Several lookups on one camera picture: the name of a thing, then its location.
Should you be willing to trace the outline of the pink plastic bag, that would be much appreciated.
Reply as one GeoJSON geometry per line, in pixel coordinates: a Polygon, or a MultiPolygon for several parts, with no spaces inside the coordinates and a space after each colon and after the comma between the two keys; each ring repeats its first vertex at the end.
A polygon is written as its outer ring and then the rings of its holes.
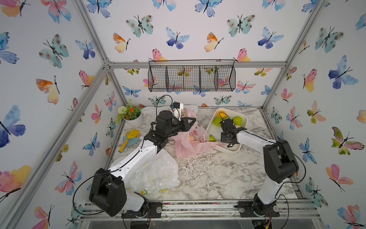
{"type": "Polygon", "coordinates": [[[224,147],[220,141],[211,142],[209,134],[196,121],[188,132],[180,132],[173,136],[175,153],[177,158],[195,157],[198,154],[208,153],[216,147],[224,147]]]}

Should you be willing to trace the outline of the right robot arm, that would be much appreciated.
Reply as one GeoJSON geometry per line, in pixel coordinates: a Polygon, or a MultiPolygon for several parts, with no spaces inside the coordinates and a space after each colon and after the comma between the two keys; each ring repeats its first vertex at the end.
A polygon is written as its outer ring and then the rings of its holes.
{"type": "Polygon", "coordinates": [[[232,119],[221,121],[220,126],[223,130],[221,142],[227,143],[229,148],[242,144],[264,156],[266,180],[255,195],[254,203],[266,207],[273,204],[283,185],[289,183],[290,178],[299,170],[289,143],[285,140],[265,139],[244,127],[236,128],[232,119]]]}

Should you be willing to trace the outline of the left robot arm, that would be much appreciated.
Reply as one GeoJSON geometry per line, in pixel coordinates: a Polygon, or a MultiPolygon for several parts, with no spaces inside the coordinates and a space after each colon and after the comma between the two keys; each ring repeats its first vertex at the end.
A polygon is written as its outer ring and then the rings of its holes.
{"type": "Polygon", "coordinates": [[[145,216],[149,200],[141,194],[126,190],[125,184],[137,170],[165,147],[170,137],[180,132],[188,132],[195,122],[193,117],[177,118],[170,111],[161,111],[151,123],[151,128],[141,145],[115,166],[96,171],[89,196],[90,202],[111,217],[124,210],[136,212],[141,217],[145,216]]]}

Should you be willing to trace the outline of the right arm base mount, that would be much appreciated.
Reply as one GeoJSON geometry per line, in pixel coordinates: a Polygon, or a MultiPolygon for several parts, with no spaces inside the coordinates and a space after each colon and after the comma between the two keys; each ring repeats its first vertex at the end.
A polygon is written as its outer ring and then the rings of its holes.
{"type": "Polygon", "coordinates": [[[234,205],[235,209],[239,210],[240,217],[242,218],[253,218],[253,217],[279,217],[279,209],[276,205],[276,201],[264,205],[260,201],[239,201],[234,205]]]}

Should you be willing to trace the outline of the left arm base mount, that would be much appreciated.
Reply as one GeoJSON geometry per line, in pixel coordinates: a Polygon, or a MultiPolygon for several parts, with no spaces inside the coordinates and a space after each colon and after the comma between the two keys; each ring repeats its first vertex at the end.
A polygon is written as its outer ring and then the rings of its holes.
{"type": "Polygon", "coordinates": [[[123,210],[124,219],[159,219],[163,211],[163,203],[160,201],[146,200],[139,211],[123,210]]]}

